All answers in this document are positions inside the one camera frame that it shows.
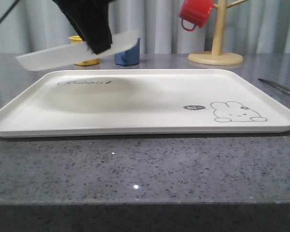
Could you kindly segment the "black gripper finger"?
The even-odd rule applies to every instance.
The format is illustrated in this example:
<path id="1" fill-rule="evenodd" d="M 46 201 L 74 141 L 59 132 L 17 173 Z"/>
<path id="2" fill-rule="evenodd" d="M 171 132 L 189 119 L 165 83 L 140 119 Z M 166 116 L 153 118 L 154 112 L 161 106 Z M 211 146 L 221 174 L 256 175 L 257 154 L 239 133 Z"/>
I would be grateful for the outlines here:
<path id="1" fill-rule="evenodd" d="M 111 48 L 109 0 L 56 0 L 54 3 L 93 53 L 100 54 Z"/>

